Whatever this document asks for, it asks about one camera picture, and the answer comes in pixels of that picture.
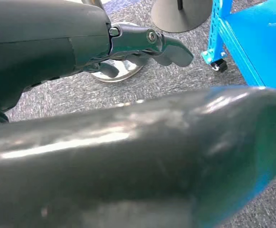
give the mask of blue metal cart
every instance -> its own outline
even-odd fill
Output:
[[[224,71],[225,44],[248,85],[276,88],[276,0],[237,13],[231,6],[232,0],[213,0],[208,50],[202,56]]]

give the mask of black wheel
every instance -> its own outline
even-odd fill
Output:
[[[221,73],[228,69],[227,62],[223,59],[218,59],[215,62],[211,63],[212,69],[219,71]]]

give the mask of stand base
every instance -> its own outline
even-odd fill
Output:
[[[212,0],[183,0],[178,10],[177,0],[157,0],[151,17],[159,29],[166,32],[185,32],[205,22],[212,11]]]
[[[132,63],[129,60],[118,61],[109,59],[105,62],[110,63],[117,68],[119,70],[119,74],[114,78],[109,77],[102,72],[92,73],[92,76],[103,82],[119,82],[126,80],[129,77],[132,77],[143,67],[137,66],[136,64]]]

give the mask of robotic hand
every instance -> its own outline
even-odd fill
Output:
[[[79,72],[118,70],[107,59],[137,65],[152,57],[160,64],[189,65],[181,42],[152,28],[111,24],[102,9],[61,0],[0,1],[0,122],[23,92]]]

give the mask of gray carpet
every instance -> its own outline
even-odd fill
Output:
[[[260,1],[235,0],[234,10],[240,10]],[[154,27],[150,19],[153,2],[154,0],[141,0],[110,17],[113,22],[129,21]],[[89,111],[197,88],[244,84],[245,81],[230,55],[226,59],[228,69],[222,74],[212,71],[202,60],[200,53],[207,47],[209,22],[209,19],[190,32],[170,34],[179,38],[194,55],[195,59],[188,67],[163,67],[150,60],[137,75],[115,84],[103,83],[88,73],[81,73],[48,82],[24,93],[17,106],[7,114],[11,121],[20,121]],[[261,196],[231,221],[226,221],[222,227],[276,228],[276,180]]]

